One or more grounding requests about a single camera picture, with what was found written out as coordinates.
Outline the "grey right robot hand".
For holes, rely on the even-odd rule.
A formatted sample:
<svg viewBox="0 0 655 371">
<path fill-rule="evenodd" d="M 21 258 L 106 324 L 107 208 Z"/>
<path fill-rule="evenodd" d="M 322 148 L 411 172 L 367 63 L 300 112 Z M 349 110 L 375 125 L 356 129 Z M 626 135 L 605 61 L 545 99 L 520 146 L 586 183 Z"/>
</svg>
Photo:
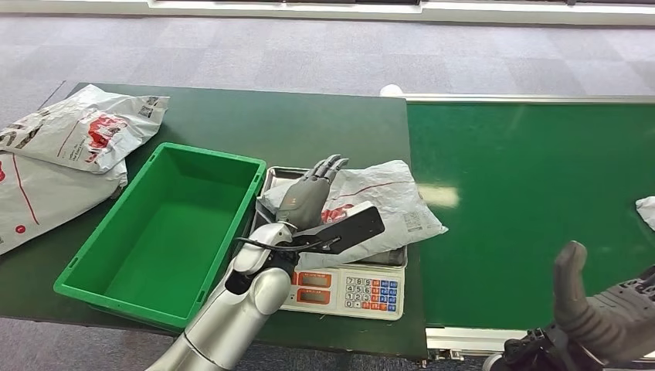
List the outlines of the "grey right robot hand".
<svg viewBox="0 0 655 371">
<path fill-rule="evenodd" d="M 654 267 L 589 297 L 582 280 L 586 258 L 587 249 L 574 240 L 555 258 L 555 323 L 605 362 L 628 362 L 652 353 Z"/>
</svg>

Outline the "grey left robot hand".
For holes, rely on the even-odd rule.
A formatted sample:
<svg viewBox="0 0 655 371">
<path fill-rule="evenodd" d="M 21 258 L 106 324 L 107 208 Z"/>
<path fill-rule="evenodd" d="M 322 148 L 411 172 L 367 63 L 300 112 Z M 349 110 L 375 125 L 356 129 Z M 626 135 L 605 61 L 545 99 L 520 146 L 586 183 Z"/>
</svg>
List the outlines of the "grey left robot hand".
<svg viewBox="0 0 655 371">
<path fill-rule="evenodd" d="M 275 214 L 276 221 L 289 223 L 297 231 L 320 225 L 331 183 L 348 161 L 348 158 L 334 154 L 307 170 L 287 190 Z"/>
</svg>

